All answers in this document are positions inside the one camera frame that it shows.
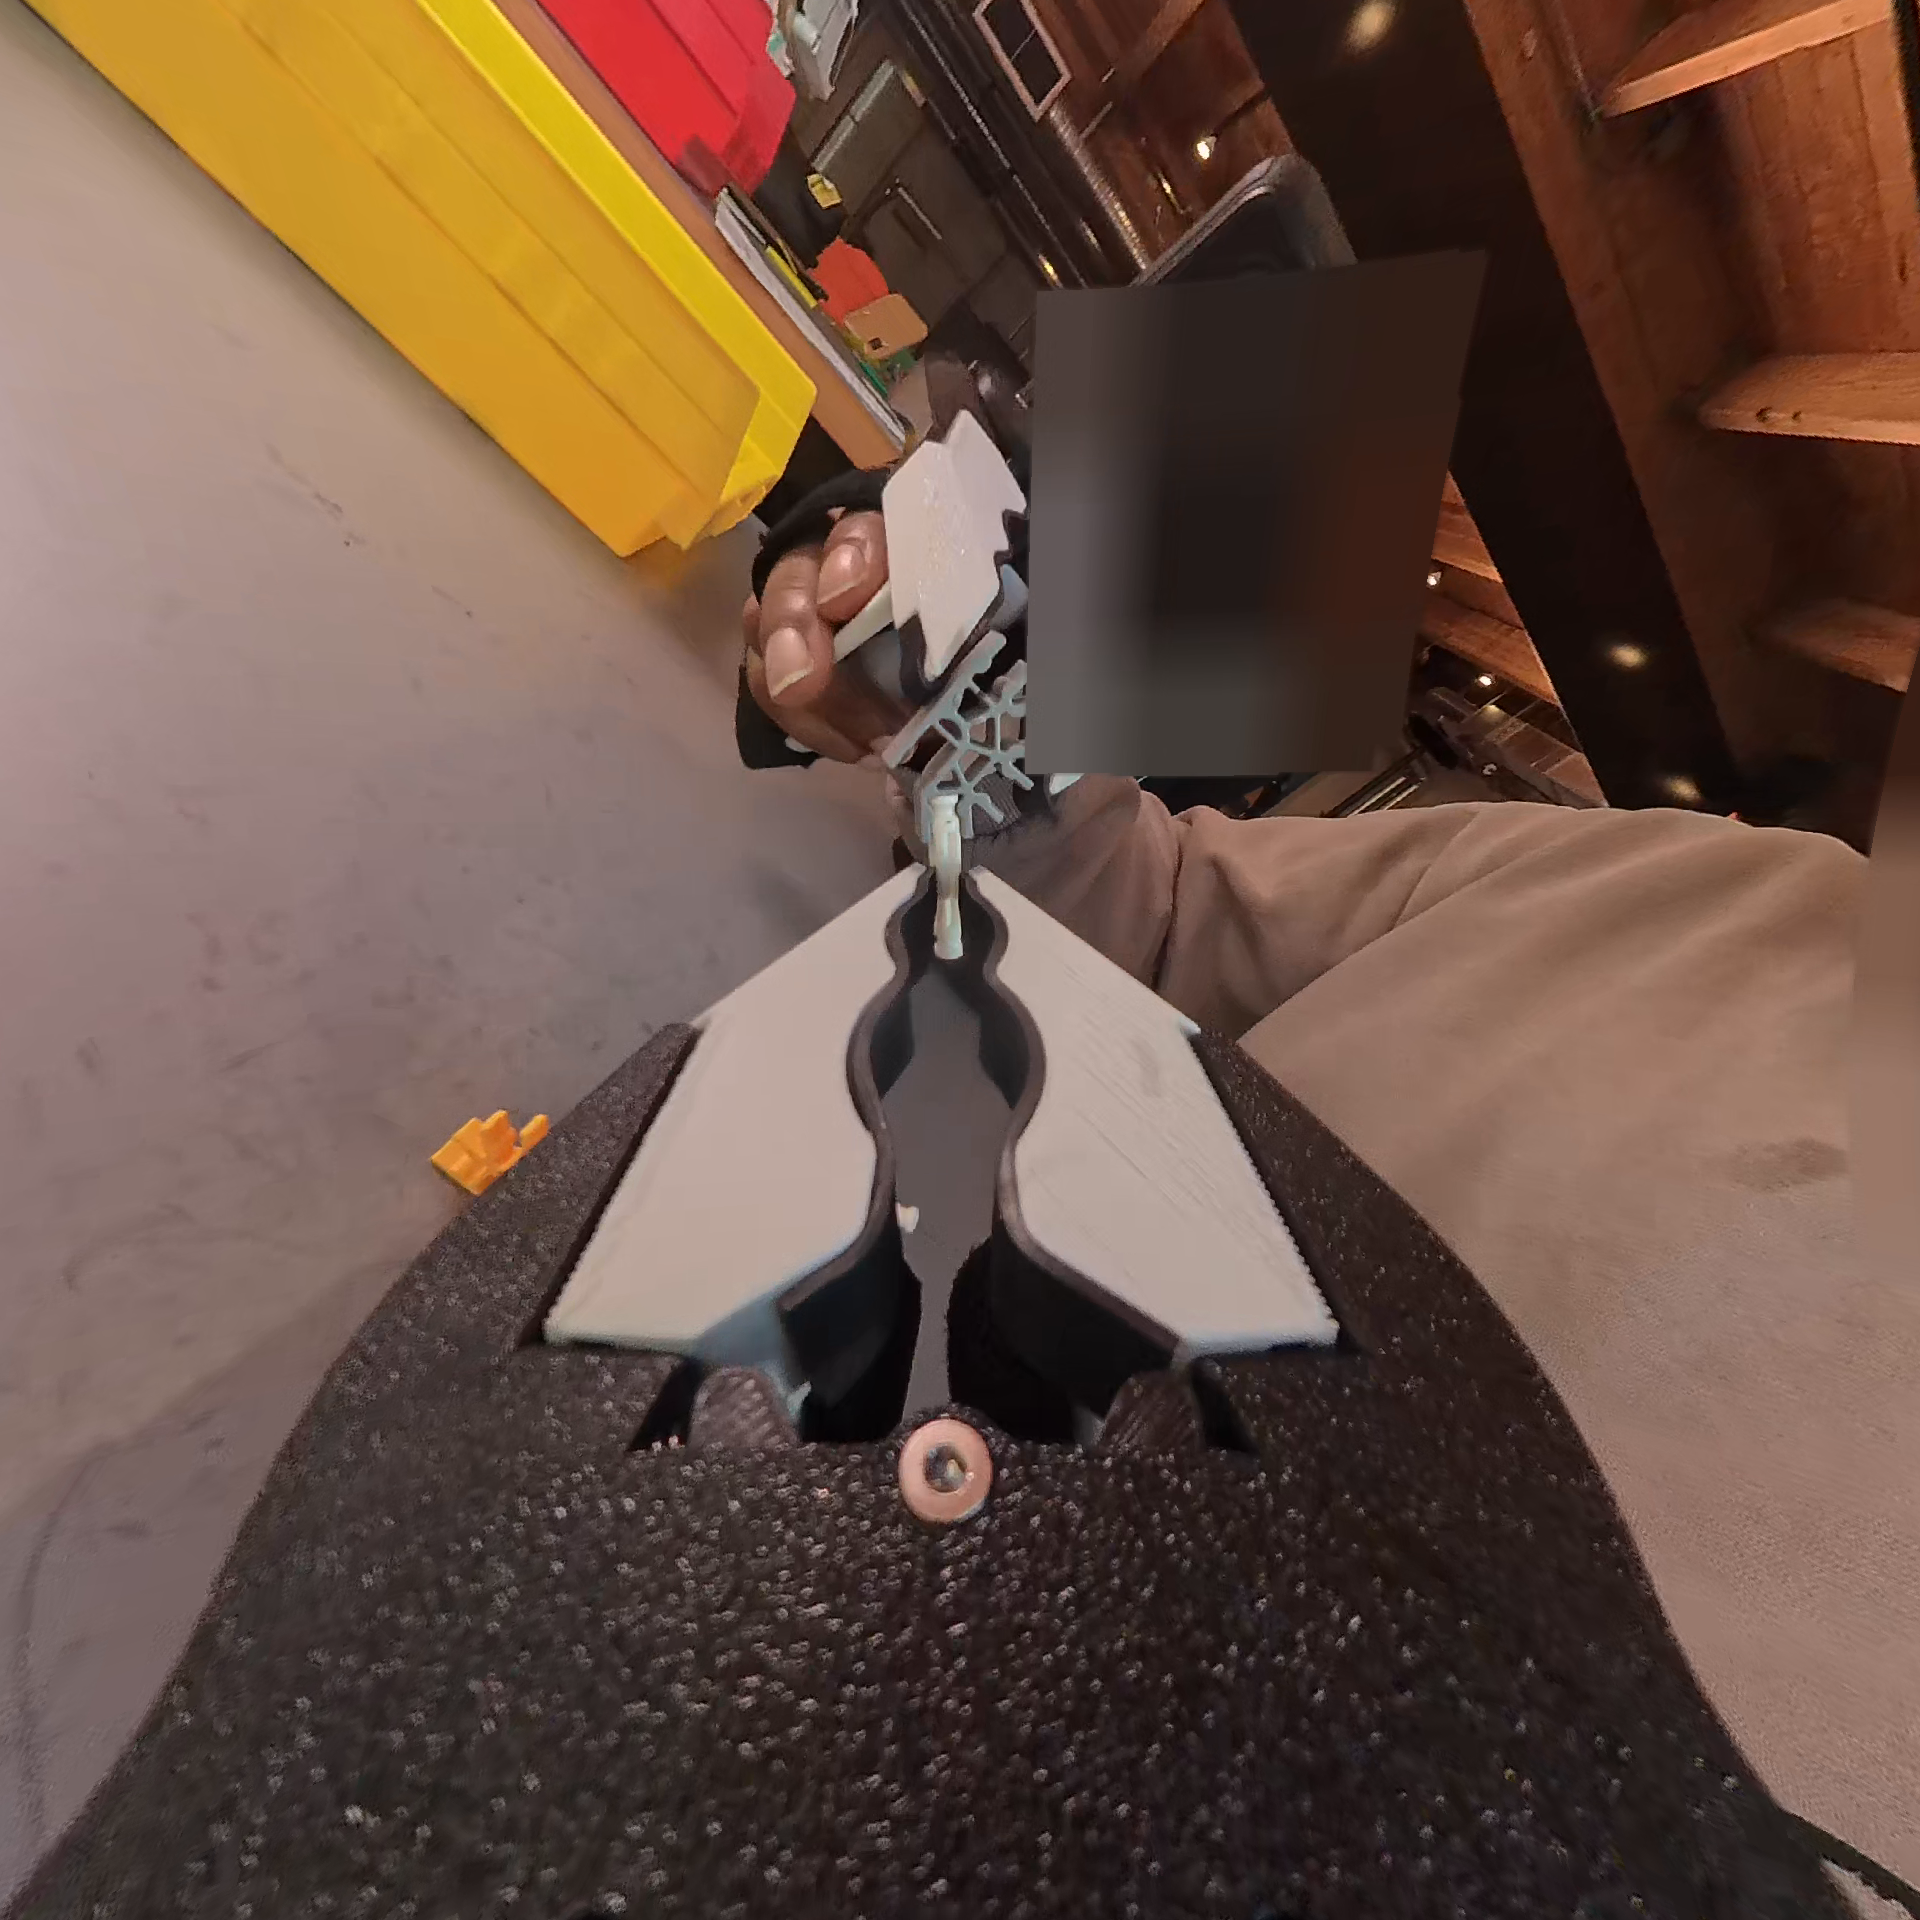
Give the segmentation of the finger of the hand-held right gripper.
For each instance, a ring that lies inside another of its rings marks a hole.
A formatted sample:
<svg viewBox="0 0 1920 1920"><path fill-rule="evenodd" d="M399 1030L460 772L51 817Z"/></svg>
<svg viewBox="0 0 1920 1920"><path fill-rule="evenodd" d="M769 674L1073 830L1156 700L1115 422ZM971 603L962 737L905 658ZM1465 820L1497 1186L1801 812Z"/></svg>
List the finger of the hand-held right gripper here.
<svg viewBox="0 0 1920 1920"><path fill-rule="evenodd" d="M885 483L881 513L903 674L941 682L1001 603L1021 485L987 428L955 413Z"/></svg>

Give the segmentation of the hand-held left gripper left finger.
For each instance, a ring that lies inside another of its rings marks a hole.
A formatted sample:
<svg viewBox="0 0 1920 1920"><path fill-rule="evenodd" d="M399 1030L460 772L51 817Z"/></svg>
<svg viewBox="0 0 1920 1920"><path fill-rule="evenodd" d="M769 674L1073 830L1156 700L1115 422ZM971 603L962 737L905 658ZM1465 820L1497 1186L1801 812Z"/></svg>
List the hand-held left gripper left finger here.
<svg viewBox="0 0 1920 1920"><path fill-rule="evenodd" d="M923 894L891 875L697 1020L547 1341L756 1370L822 1430L894 1394L919 1284L881 1080Z"/></svg>

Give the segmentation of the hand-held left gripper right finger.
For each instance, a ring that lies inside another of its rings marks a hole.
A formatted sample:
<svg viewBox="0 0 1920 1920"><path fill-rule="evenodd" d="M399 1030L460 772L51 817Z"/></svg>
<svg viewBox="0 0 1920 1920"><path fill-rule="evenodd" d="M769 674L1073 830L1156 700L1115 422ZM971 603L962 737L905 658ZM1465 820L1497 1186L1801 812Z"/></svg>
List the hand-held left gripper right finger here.
<svg viewBox="0 0 1920 1920"><path fill-rule="evenodd" d="M1241 1137L1202 1030L1010 883L982 922L982 1060L1010 1101L987 1315L1083 1424L1195 1362L1333 1354L1340 1323Z"/></svg>

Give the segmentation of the grey toy connector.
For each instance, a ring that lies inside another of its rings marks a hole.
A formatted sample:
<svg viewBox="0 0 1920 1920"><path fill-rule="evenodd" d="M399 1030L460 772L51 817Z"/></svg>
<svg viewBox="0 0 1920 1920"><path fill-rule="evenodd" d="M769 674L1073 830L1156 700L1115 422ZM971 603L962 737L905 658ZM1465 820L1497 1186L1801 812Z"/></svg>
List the grey toy connector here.
<svg viewBox="0 0 1920 1920"><path fill-rule="evenodd" d="M935 701L885 745L881 757L899 793L910 837L926 849L933 803L953 801L967 841L997 837L1021 822L1037 803L1025 769L1027 661L1006 669L962 666Z"/></svg>

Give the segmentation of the yellow toy connector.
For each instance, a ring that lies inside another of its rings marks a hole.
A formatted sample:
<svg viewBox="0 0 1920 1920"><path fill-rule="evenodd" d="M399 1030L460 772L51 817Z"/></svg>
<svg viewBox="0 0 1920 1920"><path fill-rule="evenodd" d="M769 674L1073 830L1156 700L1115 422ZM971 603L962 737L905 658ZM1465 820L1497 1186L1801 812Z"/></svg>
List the yellow toy connector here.
<svg viewBox="0 0 1920 1920"><path fill-rule="evenodd" d="M430 1165L468 1195L484 1193L521 1163L548 1133L550 1118L517 1122L508 1112L466 1120L430 1156Z"/></svg>

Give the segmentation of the person's right forearm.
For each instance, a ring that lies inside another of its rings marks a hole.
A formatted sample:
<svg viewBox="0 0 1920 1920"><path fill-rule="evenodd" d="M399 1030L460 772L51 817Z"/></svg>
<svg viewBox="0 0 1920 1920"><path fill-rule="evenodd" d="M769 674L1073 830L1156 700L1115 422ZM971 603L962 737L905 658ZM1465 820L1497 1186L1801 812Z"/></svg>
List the person's right forearm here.
<svg viewBox="0 0 1920 1920"><path fill-rule="evenodd" d="M1821 832L1654 810L1473 803L1357 818L1173 813L1092 776L982 858L1199 1026L1283 1004L1458 1004L1683 1037L1845 989L1867 861Z"/></svg>

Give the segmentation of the person's right hand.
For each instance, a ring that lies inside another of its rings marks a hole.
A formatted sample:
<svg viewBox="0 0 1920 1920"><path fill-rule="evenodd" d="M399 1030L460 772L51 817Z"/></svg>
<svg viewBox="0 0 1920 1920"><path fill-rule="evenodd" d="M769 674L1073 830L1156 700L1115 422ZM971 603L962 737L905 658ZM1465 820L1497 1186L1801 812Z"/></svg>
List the person's right hand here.
<svg viewBox="0 0 1920 1920"><path fill-rule="evenodd" d="M764 594L742 605L742 674L778 748L859 766L885 749L910 706L877 688L857 661L836 661L844 624L889 582L877 513L839 513L826 539L771 564Z"/></svg>

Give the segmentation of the person's beige sweater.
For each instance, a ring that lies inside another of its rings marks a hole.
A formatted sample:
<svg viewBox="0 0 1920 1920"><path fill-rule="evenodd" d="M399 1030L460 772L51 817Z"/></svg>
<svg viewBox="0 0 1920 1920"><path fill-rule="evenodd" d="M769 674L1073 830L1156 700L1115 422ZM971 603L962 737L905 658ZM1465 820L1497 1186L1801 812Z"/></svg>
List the person's beige sweater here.
<svg viewBox="0 0 1920 1920"><path fill-rule="evenodd" d="M1314 987L1231 1040L1497 1298L1766 1787L1916 1878L1916 1257L1857 1249L1857 942L1683 1037Z"/></svg>

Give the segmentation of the yellow plastic bin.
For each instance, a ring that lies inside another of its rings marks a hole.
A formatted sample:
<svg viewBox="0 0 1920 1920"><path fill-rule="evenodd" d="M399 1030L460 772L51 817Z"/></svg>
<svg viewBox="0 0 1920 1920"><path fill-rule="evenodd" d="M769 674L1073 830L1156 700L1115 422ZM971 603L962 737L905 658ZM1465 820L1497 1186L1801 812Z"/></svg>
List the yellow plastic bin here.
<svg viewBox="0 0 1920 1920"><path fill-rule="evenodd" d="M619 558L785 473L813 384L495 5L34 12Z"/></svg>

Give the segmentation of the red plastic bin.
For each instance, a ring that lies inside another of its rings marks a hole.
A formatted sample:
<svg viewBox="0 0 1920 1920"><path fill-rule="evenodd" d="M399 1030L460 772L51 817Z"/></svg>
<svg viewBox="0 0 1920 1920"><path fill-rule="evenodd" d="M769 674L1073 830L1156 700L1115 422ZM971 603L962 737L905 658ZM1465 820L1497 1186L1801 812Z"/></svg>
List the red plastic bin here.
<svg viewBox="0 0 1920 1920"><path fill-rule="evenodd" d="M796 109L764 2L541 2L665 161L717 197L762 190Z"/></svg>

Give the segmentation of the wooden shelf board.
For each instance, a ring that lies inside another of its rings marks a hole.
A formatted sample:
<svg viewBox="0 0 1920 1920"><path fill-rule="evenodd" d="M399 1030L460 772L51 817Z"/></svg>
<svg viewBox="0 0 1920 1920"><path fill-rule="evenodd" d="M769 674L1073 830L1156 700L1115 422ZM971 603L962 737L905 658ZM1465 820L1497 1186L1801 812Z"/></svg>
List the wooden shelf board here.
<svg viewBox="0 0 1920 1920"><path fill-rule="evenodd" d="M1918 658L1918 616L1826 597L1766 613L1758 637L1779 654L1905 697Z"/></svg>
<svg viewBox="0 0 1920 1920"><path fill-rule="evenodd" d="M1918 353L1774 354L1695 405L1719 432L1835 444L1918 444Z"/></svg>
<svg viewBox="0 0 1920 1920"><path fill-rule="evenodd" d="M1605 120L1715 88L1762 64L1874 30L1891 2L1709 2L1651 34L1599 91Z"/></svg>

